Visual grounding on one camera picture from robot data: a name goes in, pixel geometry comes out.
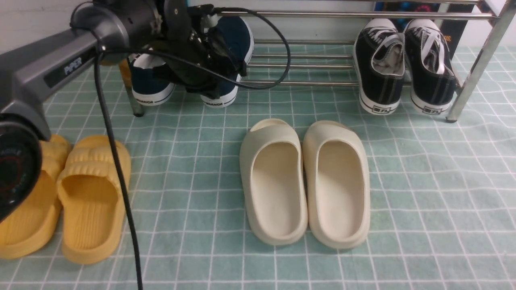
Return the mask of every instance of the shoe insole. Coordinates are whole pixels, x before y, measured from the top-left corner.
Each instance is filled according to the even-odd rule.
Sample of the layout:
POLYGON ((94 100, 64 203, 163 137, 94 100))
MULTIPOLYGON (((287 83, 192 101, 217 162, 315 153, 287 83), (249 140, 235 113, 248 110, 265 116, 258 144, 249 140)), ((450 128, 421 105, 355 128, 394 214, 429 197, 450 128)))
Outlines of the shoe insole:
POLYGON ((118 194, 106 178, 72 175, 62 181, 69 196, 63 234, 68 247, 94 249, 108 240, 115 219, 118 194))
POLYGON ((42 171, 27 199, 0 223, 0 246, 21 243, 41 229, 56 201, 56 184, 42 171))
POLYGON ((298 228, 299 184, 298 152, 292 144, 275 143, 260 151, 251 186, 257 219, 268 235, 281 237, 298 228))
POLYGON ((364 183, 356 151, 330 141, 319 151, 315 192, 322 230, 329 238, 352 236, 362 224, 364 183))

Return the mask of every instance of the beige slipper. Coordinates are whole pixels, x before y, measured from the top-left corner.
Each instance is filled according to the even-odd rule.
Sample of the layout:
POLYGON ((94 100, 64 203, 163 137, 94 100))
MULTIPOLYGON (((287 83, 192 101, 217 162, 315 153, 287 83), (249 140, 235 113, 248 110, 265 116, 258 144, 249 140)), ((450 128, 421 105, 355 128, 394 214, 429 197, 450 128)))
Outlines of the beige slipper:
POLYGON ((370 221, 369 167, 360 138, 340 123, 316 122, 304 137, 303 160, 314 236, 337 249, 364 242, 370 221))
POLYGON ((301 145, 278 119, 258 122, 240 149, 240 172, 249 224, 270 245, 299 240, 307 229, 301 145))

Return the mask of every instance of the white wall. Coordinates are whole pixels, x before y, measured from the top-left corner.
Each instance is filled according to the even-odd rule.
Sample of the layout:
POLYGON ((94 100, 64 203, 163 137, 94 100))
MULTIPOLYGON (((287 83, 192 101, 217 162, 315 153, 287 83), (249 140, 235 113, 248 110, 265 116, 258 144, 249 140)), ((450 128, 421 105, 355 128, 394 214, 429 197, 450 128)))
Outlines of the white wall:
MULTIPOLYGON (((489 1, 489 4, 496 13, 499 13, 504 5, 504 2, 504 0, 491 0, 489 1)), ((479 13, 480 11, 478 11, 478 9, 475 7, 473 12, 479 13)), ((490 30, 491 25, 487 21, 469 21, 466 25, 466 28, 464 29, 459 46, 482 46, 490 30)), ((516 33, 516 21, 513 19, 509 29, 502 39, 501 45, 516 46, 516 38, 514 37, 514 33, 516 33)))
MULTIPOLYGON (((14 49, 68 28, 70 13, 83 0, 0 0, 0 52, 14 49)), ((493 0, 501 7, 504 0, 493 0)), ((345 1, 295 0, 190 0, 192 5, 240 6, 250 9, 370 11, 373 3, 345 1)), ((366 20, 360 19, 271 19, 290 39, 355 38, 366 20)), ((274 32, 258 19, 249 19, 256 38, 275 38, 274 32)), ((489 33, 485 21, 470 21, 460 45, 480 46, 489 33)), ((503 39, 504 45, 516 45, 516 22, 503 39)))

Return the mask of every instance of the white rubber sole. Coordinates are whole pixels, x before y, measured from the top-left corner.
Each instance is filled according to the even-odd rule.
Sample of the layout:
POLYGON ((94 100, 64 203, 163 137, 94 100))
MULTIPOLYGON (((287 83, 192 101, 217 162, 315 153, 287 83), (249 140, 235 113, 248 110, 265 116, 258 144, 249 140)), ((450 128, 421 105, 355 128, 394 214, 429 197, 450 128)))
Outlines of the white rubber sole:
MULTIPOLYGON (((244 57, 244 61, 246 62, 246 64, 248 64, 249 61, 251 60, 251 56, 253 55, 253 51, 254 51, 254 36, 253 36, 253 32, 251 31, 251 27, 249 27, 249 24, 247 24, 247 22, 244 19, 242 19, 242 21, 247 26, 247 30, 249 31, 249 35, 251 36, 251 42, 250 42, 250 45, 249 45, 249 51, 247 52, 246 56, 244 57)), ((242 80, 242 76, 241 75, 237 75, 236 82, 240 83, 241 80, 242 80)), ((201 100, 203 101, 203 103, 206 106, 208 106, 210 108, 222 109, 222 108, 225 108, 225 107, 233 104, 233 102, 236 99, 237 92, 238 92, 238 86, 235 86, 233 88, 233 90, 231 90, 231 92, 229 92, 226 95, 220 96, 219 99, 212 100, 212 99, 210 99, 210 98, 208 98, 206 96, 201 95, 201 100)))
MULTIPOLYGON (((386 19, 374 19, 374 20, 371 20, 364 28, 368 28, 368 27, 371 27, 371 26, 377 26, 378 24, 383 24, 383 25, 387 25, 385 23, 386 19)), ((378 115, 378 116, 385 116, 385 115, 390 115, 392 114, 396 109, 397 107, 399 106, 399 101, 396 101, 396 103, 394 104, 390 104, 390 105, 382 105, 382 104, 379 104, 375 101, 372 101, 370 98, 368 98, 364 92, 364 89, 362 87, 362 77, 360 75, 360 70, 358 68, 358 62, 357 62, 357 53, 356 53, 356 46, 357 46, 357 41, 358 41, 358 38, 360 37, 360 33, 357 35, 357 38, 355 39, 355 42, 354 42, 354 45, 353 45, 353 62, 354 62, 354 67, 355 67, 355 71, 357 72, 357 77, 358 77, 358 85, 359 85, 359 96, 360 96, 360 105, 362 106, 362 108, 370 113, 370 114, 373 114, 373 115, 378 115)))
MULTIPOLYGON (((415 19, 415 20, 410 21, 407 24, 407 26, 405 27, 405 30, 403 31, 403 34, 405 34, 407 29, 414 27, 414 26, 416 26, 416 27, 417 26, 425 26, 425 27, 430 27, 433 29, 439 29, 432 20, 415 19)), ((409 67, 410 78, 412 80, 414 80, 414 77, 412 76, 412 68, 410 66, 410 62, 409 62, 406 54, 405 54, 405 63, 409 67)), ((412 88, 410 89, 410 99, 412 100, 412 105, 414 106, 416 111, 421 112, 426 115, 434 115, 434 116, 440 115, 443 112, 445 112, 446 110, 448 110, 452 105, 451 101, 444 105, 432 105, 432 104, 429 104, 429 103, 423 101, 419 96, 417 96, 416 92, 414 91, 414 82, 413 81, 412 81, 412 88)))
POLYGON ((142 106, 158 106, 162 103, 168 101, 172 96, 172 92, 174 91, 174 84, 169 84, 163 91, 155 93, 155 94, 140 94, 134 91, 133 96, 136 101, 142 106))

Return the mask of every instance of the shoe heel label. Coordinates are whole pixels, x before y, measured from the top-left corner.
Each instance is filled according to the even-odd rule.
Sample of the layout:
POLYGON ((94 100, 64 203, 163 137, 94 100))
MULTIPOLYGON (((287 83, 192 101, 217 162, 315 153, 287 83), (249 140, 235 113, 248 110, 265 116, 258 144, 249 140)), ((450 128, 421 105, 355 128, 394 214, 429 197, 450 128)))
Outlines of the shoe heel label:
POLYGON ((443 112, 443 109, 429 108, 426 106, 423 108, 423 113, 429 114, 429 115, 440 115, 442 112, 443 112))
POLYGON ((380 114, 380 115, 386 115, 386 114, 389 114, 390 112, 394 111, 394 109, 392 107, 382 108, 382 107, 377 107, 377 106, 373 106, 372 110, 373 110, 373 113, 380 114))

